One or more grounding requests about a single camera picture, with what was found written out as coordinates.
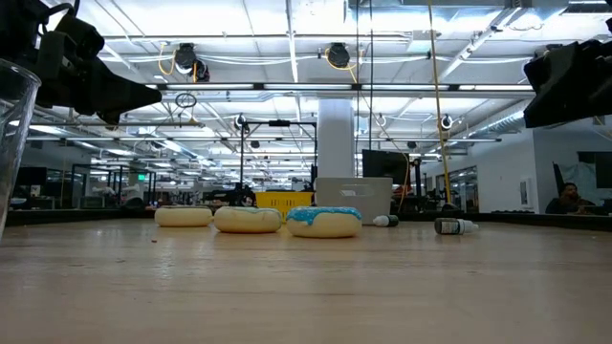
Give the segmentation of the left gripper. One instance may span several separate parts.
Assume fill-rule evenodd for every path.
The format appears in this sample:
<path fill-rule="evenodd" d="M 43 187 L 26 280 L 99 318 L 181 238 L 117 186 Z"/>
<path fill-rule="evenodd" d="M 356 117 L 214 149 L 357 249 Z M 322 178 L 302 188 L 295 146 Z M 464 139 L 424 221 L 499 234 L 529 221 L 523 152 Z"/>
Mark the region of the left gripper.
<path fill-rule="evenodd" d="M 42 81 L 38 100 L 49 106 L 78 108 L 108 124 L 162 99 L 157 89 L 115 75 L 96 59 L 96 30 L 52 31 L 42 36 L 36 74 Z"/>

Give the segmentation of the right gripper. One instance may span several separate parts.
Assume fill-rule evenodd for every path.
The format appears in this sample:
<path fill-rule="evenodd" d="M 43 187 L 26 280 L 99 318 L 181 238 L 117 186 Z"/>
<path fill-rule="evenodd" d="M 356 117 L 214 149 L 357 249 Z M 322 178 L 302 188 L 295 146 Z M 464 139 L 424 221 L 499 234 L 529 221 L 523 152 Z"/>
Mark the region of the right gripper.
<path fill-rule="evenodd" d="M 572 88 L 544 88 L 573 64 L 579 50 L 581 92 Z M 582 43 L 550 45 L 523 67 L 535 96 L 524 110 L 527 128 L 537 128 L 580 118 L 611 114 L 611 40 L 589 39 Z"/>

